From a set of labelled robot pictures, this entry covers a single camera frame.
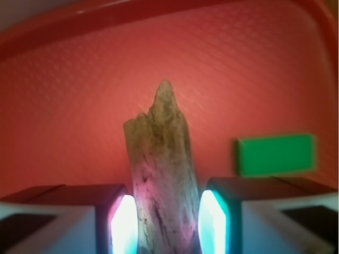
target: wood piece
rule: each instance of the wood piece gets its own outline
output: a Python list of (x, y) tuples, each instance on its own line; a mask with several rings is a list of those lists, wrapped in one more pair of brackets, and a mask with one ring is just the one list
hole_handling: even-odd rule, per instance
[(148, 114), (123, 127), (138, 210), (138, 253), (199, 253), (189, 130), (172, 85), (162, 81)]

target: green block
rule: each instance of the green block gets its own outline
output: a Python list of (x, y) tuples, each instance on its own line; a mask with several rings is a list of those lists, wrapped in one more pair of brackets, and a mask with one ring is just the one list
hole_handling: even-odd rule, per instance
[(315, 169), (316, 138), (311, 134), (238, 139), (242, 176), (274, 175)]

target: pink light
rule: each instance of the pink light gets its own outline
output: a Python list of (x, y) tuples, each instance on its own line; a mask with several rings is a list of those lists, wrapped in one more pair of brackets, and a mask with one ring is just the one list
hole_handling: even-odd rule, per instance
[(138, 215), (134, 197), (125, 195), (111, 220), (112, 254), (136, 254)]

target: textured red surface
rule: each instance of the textured red surface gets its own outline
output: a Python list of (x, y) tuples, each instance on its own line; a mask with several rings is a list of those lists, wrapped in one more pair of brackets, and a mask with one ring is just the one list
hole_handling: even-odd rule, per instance
[(318, 23), (252, 0), (100, 29), (0, 62), (0, 196), (34, 185), (125, 183), (123, 123), (168, 79), (200, 187), (234, 175), (236, 137), (310, 132), (337, 187), (337, 84)]

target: glowing light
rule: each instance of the glowing light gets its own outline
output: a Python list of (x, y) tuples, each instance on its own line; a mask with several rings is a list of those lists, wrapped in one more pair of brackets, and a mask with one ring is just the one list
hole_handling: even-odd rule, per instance
[(205, 190), (200, 199), (198, 232), (203, 254), (225, 254), (227, 251), (228, 207), (215, 194)]
[(125, 195), (111, 220), (112, 253), (136, 254), (138, 216), (134, 198)]

